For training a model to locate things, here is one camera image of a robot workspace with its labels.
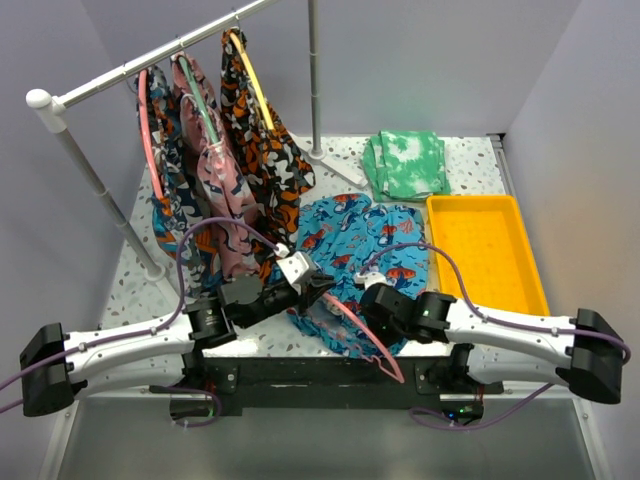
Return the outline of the blue shark print shorts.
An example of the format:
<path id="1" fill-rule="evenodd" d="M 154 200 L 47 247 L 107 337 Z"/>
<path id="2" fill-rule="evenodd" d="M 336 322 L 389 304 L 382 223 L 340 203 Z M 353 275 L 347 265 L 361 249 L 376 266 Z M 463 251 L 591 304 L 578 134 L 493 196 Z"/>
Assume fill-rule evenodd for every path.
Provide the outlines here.
<path id="1" fill-rule="evenodd" d="M 329 294 L 358 317 L 363 290 L 355 276 L 365 269 L 381 273 L 387 283 L 415 298 L 428 285 L 428 252 L 421 212 L 403 205 L 373 204 L 365 194 L 341 194 L 314 201 L 300 210 L 297 249 L 335 279 Z M 376 356 L 378 347 L 325 299 L 300 314 L 286 312 L 298 330 L 318 339 L 331 352 L 358 358 Z"/>

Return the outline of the pink wire hanger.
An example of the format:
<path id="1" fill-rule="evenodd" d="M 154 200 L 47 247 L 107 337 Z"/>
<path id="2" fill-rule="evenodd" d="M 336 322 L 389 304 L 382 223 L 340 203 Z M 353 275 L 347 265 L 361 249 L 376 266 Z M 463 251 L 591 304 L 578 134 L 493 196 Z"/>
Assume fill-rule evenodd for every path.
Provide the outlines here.
<path id="1" fill-rule="evenodd" d="M 387 369 L 382 360 L 378 357 L 366 357 L 362 355 L 362 358 L 369 363 L 376 363 L 379 369 L 388 375 L 393 380 L 397 381 L 400 384 L 405 383 L 404 374 L 395 359 L 395 357 L 391 354 L 391 352 L 384 346 L 384 344 L 376 337 L 376 335 L 368 328 L 368 326 L 347 306 L 345 306 L 342 302 L 340 302 L 336 297 L 330 295 L 329 293 L 324 293 L 323 298 L 329 302 L 332 306 L 336 307 L 339 311 L 341 311 L 347 318 L 351 320 L 369 339 L 371 343 L 373 343 L 378 351 L 383 355 L 386 359 L 387 363 L 391 367 L 391 369 Z"/>

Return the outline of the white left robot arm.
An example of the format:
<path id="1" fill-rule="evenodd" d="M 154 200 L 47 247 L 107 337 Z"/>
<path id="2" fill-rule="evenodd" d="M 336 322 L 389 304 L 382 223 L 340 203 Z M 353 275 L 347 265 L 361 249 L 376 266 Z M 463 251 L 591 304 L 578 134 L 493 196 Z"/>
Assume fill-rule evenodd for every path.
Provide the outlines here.
<path id="1" fill-rule="evenodd" d="M 105 331 L 66 334 L 59 323 L 41 327 L 20 354 L 22 408 L 26 417 L 58 412 L 71 405 L 89 380 L 136 361 L 186 355 L 216 348 L 249 328 L 294 307 L 304 311 L 335 285 L 332 276 L 311 273 L 299 282 L 283 278 L 263 285 L 243 276 L 220 285 L 211 298 L 166 318 Z"/>

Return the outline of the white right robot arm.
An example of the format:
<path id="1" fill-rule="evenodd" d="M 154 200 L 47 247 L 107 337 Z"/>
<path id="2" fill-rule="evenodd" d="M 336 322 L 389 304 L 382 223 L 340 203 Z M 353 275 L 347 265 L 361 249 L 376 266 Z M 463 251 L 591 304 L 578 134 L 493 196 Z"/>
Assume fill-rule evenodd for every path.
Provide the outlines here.
<path id="1" fill-rule="evenodd" d="M 411 298 L 382 283 L 365 290 L 360 310 L 385 346 L 402 339 L 452 344 L 445 379 L 456 392 L 521 381 L 564 386 L 596 403 L 621 401 L 625 344 L 596 311 L 544 317 L 476 307 L 444 293 Z"/>

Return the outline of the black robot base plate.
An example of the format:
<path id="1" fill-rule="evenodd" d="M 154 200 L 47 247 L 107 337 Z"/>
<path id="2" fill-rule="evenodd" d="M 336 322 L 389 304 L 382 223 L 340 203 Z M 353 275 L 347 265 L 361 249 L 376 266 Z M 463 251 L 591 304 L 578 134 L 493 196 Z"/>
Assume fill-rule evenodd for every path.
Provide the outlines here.
<path id="1" fill-rule="evenodd" d="M 467 377 L 467 352 L 451 356 L 399 357 L 404 376 L 391 378 L 377 365 L 348 357 L 186 357 L 184 376 L 153 394 L 171 394 L 173 419 L 239 416 L 246 409 L 409 410 L 445 412 L 466 424 L 484 412 L 482 396 L 500 394 L 495 382 Z"/>

